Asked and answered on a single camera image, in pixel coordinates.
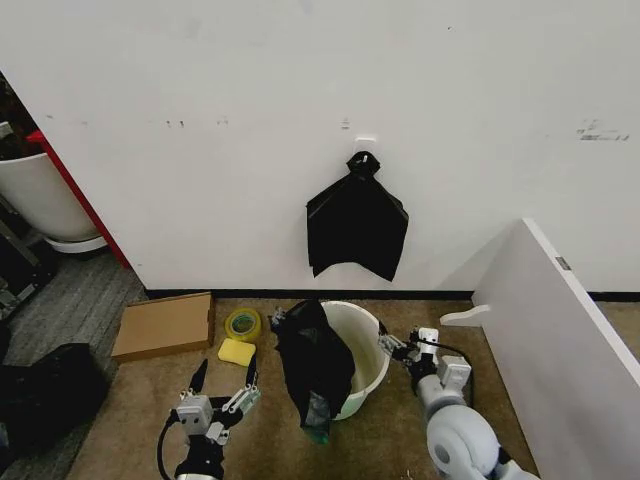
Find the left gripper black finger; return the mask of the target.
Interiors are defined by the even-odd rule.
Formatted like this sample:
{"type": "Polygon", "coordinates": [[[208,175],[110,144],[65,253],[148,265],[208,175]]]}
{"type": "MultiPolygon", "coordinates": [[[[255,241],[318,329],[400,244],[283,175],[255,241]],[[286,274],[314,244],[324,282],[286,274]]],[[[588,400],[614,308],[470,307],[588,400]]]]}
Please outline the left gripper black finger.
{"type": "Polygon", "coordinates": [[[227,413],[247,413],[261,396],[257,380],[257,358],[256,354],[253,354],[248,365],[245,386],[223,405],[222,411],[227,413]]]}
{"type": "Polygon", "coordinates": [[[204,359],[192,375],[188,387],[180,393],[180,398],[182,400],[185,400],[187,397],[197,396],[201,393],[206,378],[207,368],[208,360],[204,359]]]}

